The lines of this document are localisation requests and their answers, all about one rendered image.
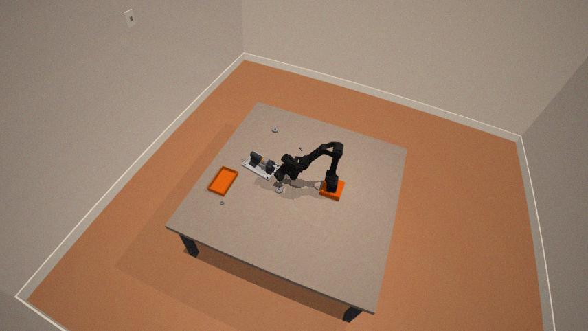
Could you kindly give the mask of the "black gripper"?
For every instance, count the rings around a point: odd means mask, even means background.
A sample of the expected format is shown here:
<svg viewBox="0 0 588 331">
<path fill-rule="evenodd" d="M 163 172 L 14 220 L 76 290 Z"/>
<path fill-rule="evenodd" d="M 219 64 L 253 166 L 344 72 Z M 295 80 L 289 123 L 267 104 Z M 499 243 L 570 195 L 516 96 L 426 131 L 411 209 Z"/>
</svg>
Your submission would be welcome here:
<svg viewBox="0 0 588 331">
<path fill-rule="evenodd" d="M 282 181 L 285 174 L 293 173 L 289 170 L 289 167 L 285 163 L 283 163 L 276 171 L 277 172 L 274 174 L 274 176 L 278 181 Z"/>
</svg>

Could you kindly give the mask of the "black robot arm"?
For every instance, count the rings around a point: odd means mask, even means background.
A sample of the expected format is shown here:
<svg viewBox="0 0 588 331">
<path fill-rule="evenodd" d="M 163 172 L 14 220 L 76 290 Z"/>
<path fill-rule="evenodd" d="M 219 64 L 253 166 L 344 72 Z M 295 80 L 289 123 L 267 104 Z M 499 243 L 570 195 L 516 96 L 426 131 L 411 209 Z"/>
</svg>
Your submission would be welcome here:
<svg viewBox="0 0 588 331">
<path fill-rule="evenodd" d="M 327 183 L 326 191 L 335 193 L 337 192 L 338 180 L 339 177 L 336 175 L 336 169 L 339 162 L 339 159 L 343 155 L 343 144 L 341 142 L 330 142 L 327 144 L 321 144 L 317 149 L 312 151 L 309 155 L 304 155 L 303 157 L 293 158 L 291 155 L 285 154 L 282 156 L 281 161 L 285 163 L 291 173 L 287 175 L 290 176 L 290 180 L 295 180 L 298 177 L 299 173 L 302 173 L 303 170 L 306 170 L 309 165 L 320 157 L 323 154 L 326 154 L 332 157 L 332 163 L 329 170 L 326 171 L 326 178 L 325 181 Z M 333 147 L 333 151 L 327 150 L 327 148 Z M 298 163 L 299 160 L 299 163 Z"/>
</svg>

